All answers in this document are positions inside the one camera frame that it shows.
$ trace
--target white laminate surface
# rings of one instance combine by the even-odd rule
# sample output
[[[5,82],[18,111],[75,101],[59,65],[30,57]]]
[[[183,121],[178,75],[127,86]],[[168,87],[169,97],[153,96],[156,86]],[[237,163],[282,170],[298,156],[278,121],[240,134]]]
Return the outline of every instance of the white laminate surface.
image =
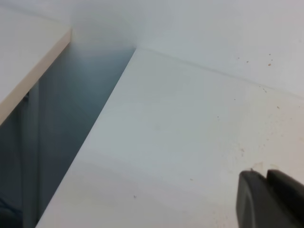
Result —
[[[238,174],[304,182],[304,101],[138,49],[37,228],[232,228]]]
[[[0,124],[70,39],[67,26],[0,7]]]

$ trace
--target desk surface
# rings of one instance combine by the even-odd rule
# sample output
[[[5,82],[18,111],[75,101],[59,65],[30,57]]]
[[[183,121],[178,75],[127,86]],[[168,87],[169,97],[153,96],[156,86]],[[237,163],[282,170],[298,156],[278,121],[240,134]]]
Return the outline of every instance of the desk surface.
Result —
[[[0,124],[70,42],[70,28],[0,7]]]
[[[237,227],[238,174],[304,182],[304,101],[139,49],[37,228]]]

